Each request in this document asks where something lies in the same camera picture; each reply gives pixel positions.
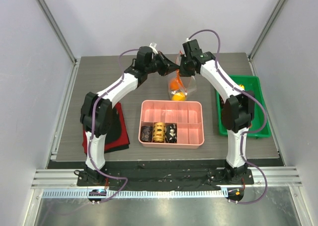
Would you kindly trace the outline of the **purple fake grape bunch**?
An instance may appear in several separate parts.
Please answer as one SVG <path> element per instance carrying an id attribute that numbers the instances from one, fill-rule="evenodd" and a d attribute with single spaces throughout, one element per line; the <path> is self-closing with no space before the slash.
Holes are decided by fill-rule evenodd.
<path id="1" fill-rule="evenodd" d="M 221 110 L 224 108 L 224 105 L 225 105 L 224 100 L 219 96 L 219 106 Z"/>

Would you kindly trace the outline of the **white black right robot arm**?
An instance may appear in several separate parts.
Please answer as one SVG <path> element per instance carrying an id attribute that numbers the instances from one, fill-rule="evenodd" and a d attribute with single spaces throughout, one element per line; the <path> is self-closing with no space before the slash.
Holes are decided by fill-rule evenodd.
<path id="1" fill-rule="evenodd" d="M 196 39 L 182 44 L 184 55 L 181 57 L 179 74 L 188 77 L 200 74 L 214 87 L 222 98 L 224 105 L 221 122 L 228 132 L 227 167 L 224 177 L 231 184 L 242 178 L 239 167 L 245 165 L 246 137 L 242 136 L 254 118 L 254 102 L 246 92 L 236 84 L 219 66 L 218 60 L 211 52 L 202 52 Z"/>

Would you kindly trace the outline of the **clear zip bag orange seal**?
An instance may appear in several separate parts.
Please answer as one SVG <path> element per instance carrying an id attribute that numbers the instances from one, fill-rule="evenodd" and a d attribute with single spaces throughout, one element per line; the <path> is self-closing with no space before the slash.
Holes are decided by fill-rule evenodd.
<path id="1" fill-rule="evenodd" d="M 182 87 L 180 90 L 177 91 L 171 91 L 169 89 L 169 82 L 172 79 L 178 79 L 180 81 L 180 83 L 182 84 Z M 196 79 L 194 76 L 191 77 L 181 77 L 179 75 L 179 70 L 176 70 L 175 72 L 172 72 L 170 74 L 168 74 L 167 76 L 167 85 L 168 85 L 168 94 L 170 99 L 172 98 L 172 96 L 176 93 L 176 92 L 183 92 L 186 95 L 186 100 L 192 96 L 196 90 L 197 90 L 197 85 L 196 85 Z"/>

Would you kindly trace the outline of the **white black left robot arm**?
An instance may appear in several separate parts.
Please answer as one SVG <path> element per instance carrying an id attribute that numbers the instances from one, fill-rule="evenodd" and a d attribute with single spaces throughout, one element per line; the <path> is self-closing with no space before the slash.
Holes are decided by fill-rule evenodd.
<path id="1" fill-rule="evenodd" d="M 80 110 L 80 122 L 86 136 L 86 165 L 92 171 L 88 179 L 99 186 L 105 182 L 106 174 L 101 169 L 105 165 L 105 139 L 113 122 L 113 108 L 128 93 L 141 86 L 149 74 L 166 76 L 178 69 L 179 65 L 169 60 L 154 47 L 138 48 L 136 57 L 122 75 L 109 87 L 98 92 L 89 92 Z"/>

